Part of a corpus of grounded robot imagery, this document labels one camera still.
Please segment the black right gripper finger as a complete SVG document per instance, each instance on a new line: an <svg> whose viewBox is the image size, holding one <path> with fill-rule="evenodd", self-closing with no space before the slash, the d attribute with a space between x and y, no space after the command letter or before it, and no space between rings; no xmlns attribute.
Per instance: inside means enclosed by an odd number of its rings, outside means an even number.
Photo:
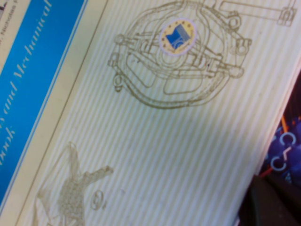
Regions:
<svg viewBox="0 0 301 226"><path fill-rule="evenodd" d="M253 176L238 218L240 226L299 226L301 190L274 175Z"/></svg>

